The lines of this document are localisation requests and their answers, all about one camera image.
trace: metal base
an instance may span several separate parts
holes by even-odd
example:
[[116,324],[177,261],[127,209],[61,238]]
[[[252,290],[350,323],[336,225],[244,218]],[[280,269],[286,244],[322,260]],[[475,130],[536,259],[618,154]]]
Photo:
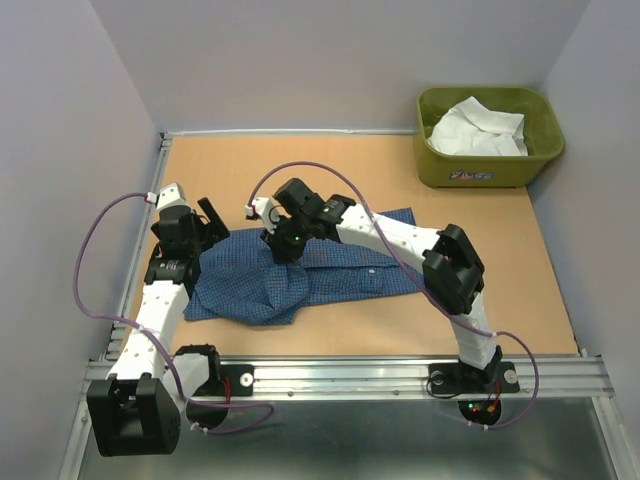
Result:
[[473,394],[496,393],[495,383],[500,385],[500,394],[518,393],[518,374],[512,362],[500,362],[497,368],[496,381],[490,384],[479,384],[469,381],[464,376],[465,366],[461,363],[432,363],[429,365],[429,388],[434,395],[456,395],[460,392]]
[[[220,368],[220,377],[227,377],[231,382],[231,395],[237,397],[250,397],[253,395],[253,365],[232,364],[222,365]],[[220,382],[207,382],[195,393],[196,397],[214,396],[224,397],[224,385]]]
[[[518,372],[520,391],[504,399],[529,398],[533,391],[533,368],[526,356],[506,356]],[[434,400],[426,384],[431,365],[455,365],[453,356],[400,357],[221,357],[228,365],[254,367],[253,396],[234,397],[234,402],[255,401],[366,401]],[[539,398],[611,397],[611,381],[601,358],[538,357]],[[111,362],[93,362],[88,379],[105,378]],[[222,395],[197,397],[222,401]],[[456,400],[474,399],[463,394]]]

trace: metal frame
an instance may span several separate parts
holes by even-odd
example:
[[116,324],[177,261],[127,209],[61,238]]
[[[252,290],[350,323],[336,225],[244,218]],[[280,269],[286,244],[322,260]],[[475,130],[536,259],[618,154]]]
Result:
[[[202,132],[173,132],[163,135],[158,163],[151,190],[158,190],[164,174],[174,136],[247,135],[247,134],[411,134],[410,130],[340,130],[340,129],[278,129],[278,130],[212,130]],[[138,282],[140,264],[153,217],[148,207],[136,247],[133,252],[128,280],[118,308],[118,314],[128,315]],[[111,331],[107,351],[97,362],[89,362],[84,386],[67,450],[60,471],[60,480],[77,480],[91,431],[91,420],[85,401],[86,389],[93,379],[103,379],[118,358],[125,338],[125,327],[116,325]],[[526,356],[507,356],[519,374],[522,391],[504,398],[526,398],[533,387],[533,369]],[[541,398],[592,398],[606,448],[616,475],[620,479],[640,479],[640,468],[626,437],[612,400],[614,390],[601,358],[583,356],[539,356]],[[255,366],[254,396],[256,401],[363,401],[416,400],[432,401],[426,394],[425,378],[428,365],[433,362],[454,362],[455,357],[399,356],[399,357],[223,357],[223,363],[252,363]]]

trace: label sticker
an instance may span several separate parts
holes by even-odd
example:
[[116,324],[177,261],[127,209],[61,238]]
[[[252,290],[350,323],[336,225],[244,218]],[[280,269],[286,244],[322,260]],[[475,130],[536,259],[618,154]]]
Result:
[[449,175],[451,180],[489,180],[493,178],[493,172],[465,172],[464,170],[455,170]]

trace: wire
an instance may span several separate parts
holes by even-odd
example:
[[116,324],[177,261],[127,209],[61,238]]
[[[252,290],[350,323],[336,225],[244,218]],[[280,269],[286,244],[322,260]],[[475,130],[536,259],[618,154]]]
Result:
[[229,377],[224,377],[224,398],[226,403],[231,403],[231,380]]
[[438,400],[451,400],[452,398],[459,397],[464,393],[464,392],[458,392],[458,393],[452,393],[451,395],[436,395],[433,392],[431,392],[431,389],[429,388],[429,386],[432,383],[433,383],[433,378],[427,379],[427,387],[425,390],[427,391],[427,395],[429,395],[432,398],[436,398]]
[[487,399],[484,401],[484,403],[488,403],[491,401],[491,396],[493,395],[493,385],[494,385],[493,383],[489,385],[489,395],[487,396]]
[[533,367],[534,387],[533,387],[533,393],[531,395],[531,399],[529,400],[529,403],[527,404],[527,406],[522,410],[522,412],[520,412],[518,415],[516,415],[511,420],[508,420],[508,421],[506,421],[506,422],[504,422],[502,424],[499,424],[499,425],[491,425],[491,426],[481,425],[481,427],[482,428],[487,428],[489,430],[500,430],[500,429],[509,427],[509,426],[517,423],[518,421],[520,421],[522,418],[524,418],[531,411],[533,406],[535,405],[536,400],[538,399],[538,392],[539,392],[539,389],[540,389],[540,373],[538,371],[538,364],[536,362],[535,357],[533,356],[533,353],[529,349],[529,347],[527,347],[527,345],[518,336],[514,335],[511,332],[507,332],[507,331],[499,331],[499,332],[495,332],[495,333],[486,332],[484,330],[480,330],[480,329],[471,327],[469,325],[466,325],[462,321],[460,321],[457,318],[455,318],[455,316],[450,315],[444,309],[444,307],[442,307],[442,305],[440,305],[439,302],[433,297],[433,295],[431,295],[431,293],[429,292],[429,290],[427,290],[427,288],[424,285],[424,283],[421,282],[411,272],[409,267],[407,267],[405,265],[405,263],[402,261],[402,259],[398,256],[398,254],[396,253],[395,249],[393,248],[393,246],[391,245],[391,243],[387,239],[386,235],[382,231],[382,228],[380,228],[380,226],[378,225],[378,223],[377,223],[377,221],[376,221],[376,219],[375,219],[375,217],[373,215],[373,211],[371,210],[371,208],[369,208],[369,204],[367,203],[366,199],[364,198],[364,195],[362,194],[362,192],[360,192],[360,190],[355,186],[355,184],[353,182],[351,182],[347,177],[345,177],[342,173],[340,173],[338,170],[336,170],[333,167],[330,167],[328,165],[323,165],[322,163],[318,163],[318,162],[296,161],[296,162],[283,163],[282,165],[279,165],[279,166],[275,167],[274,169],[270,170],[269,172],[267,172],[267,174],[264,175],[264,177],[262,177],[262,179],[260,179],[260,181],[257,183],[255,188],[251,192],[251,195],[249,196],[249,201],[247,202],[247,205],[251,205],[252,204],[253,199],[255,198],[256,194],[258,193],[258,190],[260,189],[260,187],[274,173],[279,172],[282,169],[285,169],[285,168],[288,168],[288,167],[293,167],[293,166],[309,166],[309,167],[321,168],[323,170],[326,170],[328,172],[333,173],[338,178],[340,178],[344,183],[346,183],[351,188],[351,190],[353,190],[353,193],[355,193],[356,197],[358,197],[358,200],[360,200],[360,203],[362,204],[362,207],[364,208],[365,212],[367,213],[367,216],[371,220],[372,225],[376,229],[376,232],[378,232],[378,236],[380,237],[380,240],[384,244],[385,248],[389,251],[389,255],[391,255],[391,257],[397,262],[398,266],[402,269],[402,271],[409,277],[409,279],[416,285],[416,287],[418,287],[418,290],[420,290],[420,292],[422,292],[422,294],[427,298],[429,303],[431,303],[431,305],[433,305],[440,313],[442,313],[442,315],[444,315],[450,322],[460,326],[461,328],[464,328],[465,330],[473,332],[473,333],[475,333],[477,335],[481,335],[483,337],[505,336],[505,337],[509,337],[509,338],[515,340],[518,344],[520,344],[520,346],[524,349],[524,351],[529,356],[529,359],[531,360],[531,366]]
[[500,394],[502,393],[500,392],[500,382],[496,381],[496,385],[498,387],[498,394],[496,395],[495,402],[493,402],[493,405],[491,405],[494,409],[498,406],[498,402],[500,401]]
[[175,364],[173,363],[173,360],[171,359],[171,356],[169,355],[169,352],[167,351],[165,346],[162,345],[162,342],[160,342],[160,340],[150,330],[145,329],[138,322],[136,322],[134,320],[130,320],[130,319],[125,318],[125,317],[120,317],[118,315],[111,315],[111,314],[108,314],[108,313],[94,312],[94,311],[90,310],[82,302],[82,299],[80,298],[79,287],[78,287],[78,283],[79,283],[78,277],[80,275],[80,267],[82,266],[82,259],[84,258],[84,254],[85,254],[85,251],[87,249],[87,245],[89,245],[89,241],[91,240],[91,237],[93,236],[93,233],[95,232],[96,228],[98,227],[98,224],[100,223],[102,218],[107,214],[107,212],[109,210],[111,210],[111,208],[113,208],[115,205],[119,204],[120,202],[123,202],[124,200],[127,200],[129,198],[143,198],[146,201],[146,197],[147,197],[146,193],[128,193],[126,195],[122,195],[122,196],[116,198],[115,200],[113,200],[112,202],[107,204],[107,206],[105,206],[100,211],[100,213],[98,213],[98,216],[93,221],[93,223],[91,224],[91,227],[87,231],[87,234],[85,235],[84,240],[82,241],[82,245],[80,245],[80,251],[78,252],[78,258],[76,259],[76,264],[75,264],[74,269],[73,269],[73,298],[74,298],[74,300],[76,302],[76,305],[78,306],[80,311],[82,313],[84,313],[87,317],[96,318],[96,319],[100,319],[100,320],[107,320],[107,321],[115,322],[115,323],[122,323],[124,325],[128,325],[131,328],[135,328],[136,330],[139,330],[140,332],[142,332],[149,339],[149,341],[153,344],[153,346],[158,350],[158,353],[160,354],[160,356],[164,360],[165,364],[169,368],[169,371],[171,372],[171,375],[173,376],[173,378],[174,378],[174,380],[176,382],[176,389],[178,390],[178,395],[180,396],[181,400],[188,401],[189,403],[192,403],[194,405],[200,405],[200,406],[205,406],[205,407],[210,407],[210,408],[227,408],[227,409],[228,408],[239,408],[239,409],[242,409],[242,408],[267,408],[269,410],[267,412],[267,414],[264,415],[262,418],[260,418],[258,421],[254,422],[254,423],[251,423],[249,425],[245,425],[245,426],[242,426],[242,427],[230,429],[230,430],[223,430],[223,431],[210,430],[210,431],[206,431],[205,433],[208,433],[210,435],[225,435],[225,434],[229,434],[229,433],[240,433],[240,432],[244,432],[246,430],[249,430],[249,429],[255,427],[256,425],[259,425],[260,423],[264,422],[271,415],[273,415],[275,409],[274,409],[272,404],[265,403],[265,402],[258,402],[258,403],[243,403],[241,405],[232,405],[232,404],[230,404],[230,402],[227,402],[226,404],[218,405],[218,404],[215,404],[213,402],[197,402],[197,401],[195,401],[193,399],[187,399],[185,394],[184,394],[184,390],[182,388],[182,382],[180,381],[180,374],[178,373],[178,369],[176,368]]

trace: white wall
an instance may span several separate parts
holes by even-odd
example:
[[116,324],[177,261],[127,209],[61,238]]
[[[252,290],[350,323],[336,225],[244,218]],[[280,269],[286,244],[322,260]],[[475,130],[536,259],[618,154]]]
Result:
[[567,141],[530,192],[578,341],[640,447],[640,3],[592,0],[544,83]]
[[438,83],[538,86],[588,0],[92,0],[162,131],[412,128]]
[[[0,478],[57,478],[86,362],[107,325],[71,276],[98,210],[141,190],[156,129],[87,0],[4,2],[0,15]],[[142,208],[109,217],[82,293],[114,311]]]

